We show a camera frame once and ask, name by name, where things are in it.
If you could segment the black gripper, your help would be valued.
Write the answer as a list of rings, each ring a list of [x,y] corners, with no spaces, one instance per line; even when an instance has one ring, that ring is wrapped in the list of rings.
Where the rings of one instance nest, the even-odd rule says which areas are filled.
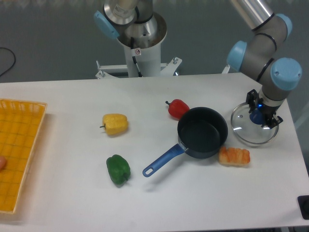
[[[273,101],[266,97],[259,98],[255,89],[246,95],[249,114],[253,112],[253,123],[262,126],[262,128],[272,129],[283,122],[283,119],[277,116],[277,110],[282,103],[283,101]]]

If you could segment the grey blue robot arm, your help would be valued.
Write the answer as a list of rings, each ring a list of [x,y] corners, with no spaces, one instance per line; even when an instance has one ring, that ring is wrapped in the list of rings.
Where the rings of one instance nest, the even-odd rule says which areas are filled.
[[[262,127],[278,126],[276,111],[302,75],[301,66],[291,58],[273,59],[292,31],[291,20],[275,14],[263,0],[234,0],[232,5],[254,33],[249,42],[239,41],[227,56],[227,66],[261,84],[260,91],[246,97],[250,119]],[[107,0],[94,13],[97,27],[124,48],[129,77],[173,75],[181,63],[174,58],[161,63],[161,43],[167,34],[164,19],[153,11],[150,0]]]

